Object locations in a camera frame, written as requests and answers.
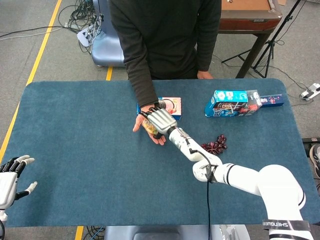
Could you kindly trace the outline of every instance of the robotic arm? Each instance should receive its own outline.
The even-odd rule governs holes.
[[[9,208],[14,201],[28,196],[37,186],[37,182],[33,182],[30,186],[21,192],[17,192],[17,184],[22,171],[26,165],[33,163],[34,158],[29,155],[14,157],[6,164],[0,166],[0,236],[1,240],[5,238],[5,225],[7,222],[6,209]]]
[[[177,121],[165,110],[151,107],[141,112],[163,135],[192,162],[193,174],[201,182],[223,183],[245,192],[261,196],[268,220],[270,240],[313,240],[307,221],[303,221],[300,209],[306,196],[293,174],[280,165],[268,165],[259,172],[235,165],[223,164],[219,157],[208,153],[188,134],[178,127]]]

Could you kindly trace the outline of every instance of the person's right hand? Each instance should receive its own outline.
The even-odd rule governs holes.
[[[147,105],[147,106],[144,106],[141,108],[141,111],[144,111],[144,112],[148,112],[149,111],[149,108],[151,107],[155,107],[154,104],[151,104],[151,105]],[[133,127],[133,131],[136,132],[139,130],[141,124],[143,123],[143,121],[145,120],[145,117],[142,116],[141,114],[138,114],[138,116],[136,116],[136,119],[135,119],[135,125]],[[166,142],[166,138],[165,136],[162,136],[160,139],[155,139],[154,136],[147,132],[146,133],[149,135],[149,137],[151,138],[151,140],[155,143],[155,144],[160,144],[160,145],[164,145],[165,142]]]

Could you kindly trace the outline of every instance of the white robotic hand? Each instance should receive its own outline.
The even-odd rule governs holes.
[[[0,236],[2,240],[5,237],[5,225],[8,216],[5,210],[9,208],[15,200],[19,200],[29,195],[37,186],[37,182],[33,182],[30,186],[21,192],[17,192],[17,184],[22,171],[26,165],[34,162],[35,159],[29,155],[14,157],[6,164],[0,166]]]

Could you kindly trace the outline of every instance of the yellow floor line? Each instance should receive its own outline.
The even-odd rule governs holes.
[[[55,19],[56,19],[56,16],[57,16],[57,13],[58,13],[58,9],[59,9],[60,4],[61,4],[61,1],[62,0],[58,0],[57,1],[56,5],[55,5],[55,8],[54,8],[54,11],[52,13],[51,20],[50,20],[48,26],[53,26],[53,24],[55,22]],[[37,71],[39,62],[41,60],[42,54],[44,53],[44,50],[45,50],[45,47],[46,47],[46,44],[47,44],[51,29],[52,29],[52,27],[48,27],[47,30],[46,30],[46,34],[45,34],[45,36],[43,38],[43,41],[42,41],[41,47],[39,49],[38,55],[36,56],[35,62],[33,64],[33,68],[32,68],[31,73],[29,75],[28,81],[26,82],[26,86],[28,84],[30,84],[34,80],[34,76],[36,74],[36,71]],[[11,132],[12,132],[12,129],[13,129],[14,125],[15,125],[15,121],[16,121],[16,117],[17,117],[17,113],[18,113],[18,109],[19,109],[19,104],[20,103],[18,103],[18,106],[16,107],[15,113],[14,113],[14,115],[12,117],[12,120],[11,120],[11,123],[9,125],[9,129],[6,132],[6,135],[4,137],[3,143],[2,143],[1,148],[0,148],[0,163],[1,163],[1,161],[2,161],[2,159],[4,157],[4,155],[5,155],[5,151],[6,151],[7,146],[8,146],[8,142],[9,142],[9,139],[10,139],[10,136],[11,136]]]
[[[84,226],[78,226],[76,228],[75,238],[74,240],[81,240],[82,234],[84,233]]]
[[[113,67],[112,67],[112,66],[109,66],[109,67],[108,67],[108,71],[106,72],[105,80],[111,81],[112,70],[113,70]]]
[[[51,20],[50,20],[50,22],[49,22],[49,26],[53,26],[54,23],[55,23],[55,19],[56,19],[56,16],[57,16],[57,13],[58,13],[58,10],[59,10],[61,1],[62,1],[62,0],[58,0],[57,3],[56,3],[56,5],[55,5],[54,11],[53,11],[53,13],[52,13]],[[44,53],[45,47],[46,47],[46,45],[47,45],[47,42],[48,42],[48,38],[49,38],[49,36],[50,36],[50,31],[51,31],[51,29],[52,29],[52,27],[48,27],[48,28],[46,29],[46,34],[44,35],[44,38],[43,38],[43,41],[42,41],[40,50],[39,50],[39,52],[38,52],[38,55],[36,56],[35,62],[34,62],[34,64],[33,64],[33,67],[32,67],[30,76],[29,76],[29,78],[28,78],[28,81],[26,82],[26,85],[30,84],[30,83],[34,80],[34,76],[35,76],[35,74],[36,74],[36,71],[37,71],[39,62],[40,62],[40,60],[41,60],[42,54]]]
[[[16,107],[16,110],[15,110],[15,112],[14,112],[13,118],[12,118],[11,123],[10,123],[10,125],[9,125],[9,129],[8,129],[8,131],[6,132],[6,135],[5,135],[5,137],[4,137],[2,146],[1,146],[1,148],[0,148],[0,164],[1,164],[1,162],[2,162],[2,158],[3,158],[4,155],[5,155],[5,151],[6,151],[7,146],[8,146],[8,142],[9,142],[9,138],[10,138],[12,129],[14,128],[14,124],[15,124],[15,121],[16,121],[17,113],[18,113],[18,108],[19,108],[19,103],[18,103],[18,106]]]

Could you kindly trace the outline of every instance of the person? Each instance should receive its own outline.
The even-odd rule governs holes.
[[[221,0],[109,0],[108,4],[128,79],[142,111],[158,103],[152,80],[213,79],[208,70]],[[134,132],[143,121],[139,114]],[[166,142],[164,136],[155,139],[148,134],[156,144]]]

